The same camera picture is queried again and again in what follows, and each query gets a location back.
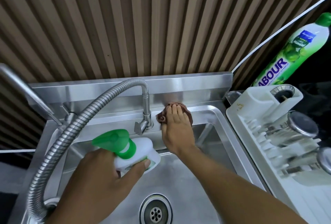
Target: green bottle cap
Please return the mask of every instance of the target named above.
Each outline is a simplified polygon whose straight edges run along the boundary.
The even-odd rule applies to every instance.
[[[329,12],[322,13],[315,21],[315,24],[329,27],[331,25],[331,13]]]
[[[114,152],[122,159],[130,159],[136,153],[136,144],[129,138],[125,129],[116,129],[99,135],[92,145]]]

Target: white cable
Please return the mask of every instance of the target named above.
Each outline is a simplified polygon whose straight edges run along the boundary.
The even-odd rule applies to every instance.
[[[35,149],[14,149],[14,150],[0,150],[0,154],[8,154],[11,152],[35,152]]]
[[[319,4],[321,4],[322,2],[324,2],[325,0],[320,0],[318,1],[316,4],[314,4],[313,6],[309,7],[308,9],[306,9],[303,13],[301,13],[299,16],[297,16],[295,19],[293,19],[292,21],[288,22],[286,25],[284,25],[282,28],[280,28],[278,31],[276,31],[274,34],[272,34],[270,37],[268,37],[265,41],[263,41],[261,44],[259,44],[257,47],[255,47],[254,50],[252,50],[246,57],[244,57],[235,67],[234,69],[231,71],[232,73],[238,69],[238,67],[246,60],[250,57],[250,55],[252,55],[254,52],[256,52],[261,46],[263,46],[266,42],[268,42],[269,40],[271,40],[274,36],[276,36],[277,34],[279,34],[282,30],[284,30],[286,27],[288,27],[289,25],[291,25],[292,23],[294,23],[295,21],[297,21],[300,17],[302,17],[303,15],[305,15],[306,13],[310,12],[312,9],[314,9],[316,6],[318,6]]]

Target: dish soap bottle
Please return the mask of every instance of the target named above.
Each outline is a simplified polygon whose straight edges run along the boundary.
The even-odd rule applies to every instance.
[[[153,149],[153,143],[149,138],[130,139],[129,132],[125,129],[101,134],[92,140],[92,145],[114,152],[115,169],[123,174],[126,174],[134,164],[149,159],[151,164],[145,170],[145,174],[161,161],[161,156]]]
[[[308,57],[326,43],[330,25],[331,13],[325,12],[319,16],[315,23],[307,24],[295,31],[252,86],[284,84]]]

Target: white dish rack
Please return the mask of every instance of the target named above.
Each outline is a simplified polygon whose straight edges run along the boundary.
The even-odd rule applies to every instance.
[[[295,88],[291,98],[279,103],[270,93],[277,86],[247,88],[226,115],[273,195],[309,224],[331,224],[331,176],[324,171],[284,172],[288,158],[314,150],[320,139],[280,148],[270,143],[263,130],[265,124],[274,122],[303,98]]]

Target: cleaning rag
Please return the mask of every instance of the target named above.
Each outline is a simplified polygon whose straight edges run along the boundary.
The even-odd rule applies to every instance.
[[[167,123],[167,107],[172,105],[180,105],[182,108],[182,111],[187,114],[191,125],[193,124],[193,118],[191,112],[187,109],[186,105],[180,102],[170,102],[162,112],[160,112],[158,115],[156,115],[156,119],[159,123]]]

